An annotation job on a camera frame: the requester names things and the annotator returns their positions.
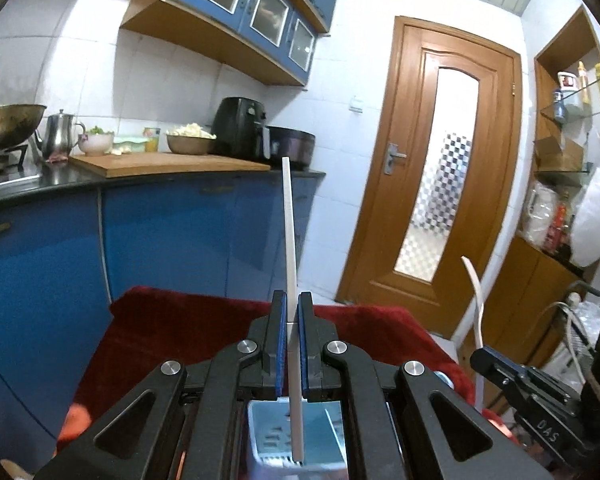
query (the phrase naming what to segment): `wooden cutting board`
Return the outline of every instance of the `wooden cutting board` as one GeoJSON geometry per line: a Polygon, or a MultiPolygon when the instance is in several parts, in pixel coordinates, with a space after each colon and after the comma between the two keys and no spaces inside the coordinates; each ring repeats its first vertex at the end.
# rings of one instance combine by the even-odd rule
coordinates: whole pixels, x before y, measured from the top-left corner
{"type": "Polygon", "coordinates": [[[125,153],[124,155],[71,156],[69,160],[106,178],[195,171],[269,171],[266,164],[219,155],[125,153]]]}

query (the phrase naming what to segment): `white container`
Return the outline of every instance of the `white container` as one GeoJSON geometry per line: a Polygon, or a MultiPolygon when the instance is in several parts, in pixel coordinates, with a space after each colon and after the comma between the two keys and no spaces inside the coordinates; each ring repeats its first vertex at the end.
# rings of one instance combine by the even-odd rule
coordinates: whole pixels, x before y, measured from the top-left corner
{"type": "Polygon", "coordinates": [[[563,96],[577,92],[580,89],[578,77],[571,72],[558,72],[558,82],[563,96]]]}
{"type": "Polygon", "coordinates": [[[347,480],[339,402],[302,402],[304,462],[291,458],[289,400],[252,400],[248,407],[250,480],[347,480]]]}
{"type": "Polygon", "coordinates": [[[101,156],[109,153],[113,146],[113,134],[80,134],[78,148],[88,156],[101,156]]]}
{"type": "Polygon", "coordinates": [[[142,153],[145,152],[145,144],[151,139],[148,137],[115,137],[113,149],[120,153],[142,153]]]}

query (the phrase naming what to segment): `air fryer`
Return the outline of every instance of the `air fryer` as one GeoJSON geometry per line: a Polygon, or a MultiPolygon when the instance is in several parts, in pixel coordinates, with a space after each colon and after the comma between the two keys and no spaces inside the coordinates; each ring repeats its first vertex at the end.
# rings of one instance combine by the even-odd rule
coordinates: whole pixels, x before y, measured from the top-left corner
{"type": "Polygon", "coordinates": [[[243,160],[268,160],[266,118],[262,103],[245,97],[225,97],[211,126],[211,133],[216,136],[212,153],[243,160]]]}

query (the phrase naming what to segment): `black pot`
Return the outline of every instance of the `black pot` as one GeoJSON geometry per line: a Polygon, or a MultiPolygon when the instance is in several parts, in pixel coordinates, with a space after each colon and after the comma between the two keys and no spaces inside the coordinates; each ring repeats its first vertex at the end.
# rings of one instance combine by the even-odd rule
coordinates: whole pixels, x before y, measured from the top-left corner
{"type": "Polygon", "coordinates": [[[270,126],[269,136],[270,165],[282,166],[282,158],[288,156],[291,168],[294,170],[306,170],[309,167],[314,156],[315,135],[301,130],[270,126]]]}

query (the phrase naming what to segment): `screw head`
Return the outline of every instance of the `screw head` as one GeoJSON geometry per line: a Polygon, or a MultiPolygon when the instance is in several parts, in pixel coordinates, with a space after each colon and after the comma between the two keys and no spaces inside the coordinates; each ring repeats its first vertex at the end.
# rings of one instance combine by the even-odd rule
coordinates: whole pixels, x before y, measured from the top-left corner
{"type": "Polygon", "coordinates": [[[424,373],[424,364],[420,361],[408,361],[404,364],[404,371],[409,375],[422,375],[424,373]]]}
{"type": "Polygon", "coordinates": [[[347,351],[347,344],[342,341],[331,341],[327,345],[327,350],[332,354],[344,354],[347,351]]]}
{"type": "Polygon", "coordinates": [[[251,339],[243,339],[238,343],[238,352],[243,354],[250,354],[255,352],[255,349],[258,347],[258,344],[251,339]]]}
{"type": "Polygon", "coordinates": [[[180,371],[181,368],[182,368],[182,366],[180,365],[179,362],[167,361],[165,363],[162,363],[162,366],[160,367],[160,371],[165,375],[175,375],[180,371]]]}

